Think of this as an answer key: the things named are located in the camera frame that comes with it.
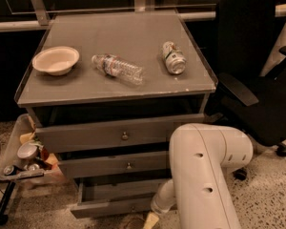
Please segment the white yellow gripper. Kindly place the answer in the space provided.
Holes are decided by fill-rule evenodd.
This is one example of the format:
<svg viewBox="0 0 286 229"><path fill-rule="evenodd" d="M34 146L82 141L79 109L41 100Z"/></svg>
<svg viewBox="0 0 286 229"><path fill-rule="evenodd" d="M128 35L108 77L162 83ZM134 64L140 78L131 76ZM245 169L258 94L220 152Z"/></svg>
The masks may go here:
<svg viewBox="0 0 286 229"><path fill-rule="evenodd" d="M152 212L147 215L143 229L153 229L159 221L159 216L167 214L175 204L174 193L157 192L151 201Z"/></svg>

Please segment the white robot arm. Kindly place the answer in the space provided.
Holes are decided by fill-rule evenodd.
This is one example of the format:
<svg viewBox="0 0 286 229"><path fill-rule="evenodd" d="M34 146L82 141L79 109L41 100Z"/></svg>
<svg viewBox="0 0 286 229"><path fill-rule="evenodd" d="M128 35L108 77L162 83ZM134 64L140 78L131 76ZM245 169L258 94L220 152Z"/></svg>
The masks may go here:
<svg viewBox="0 0 286 229"><path fill-rule="evenodd" d="M286 85L263 68L273 48L276 5L221 0L217 5L218 79L206 111L234 127L190 123L170 139L171 179L151 203L158 216L177 208L182 229L241 229L224 172L248 164L253 144L286 139Z"/></svg>

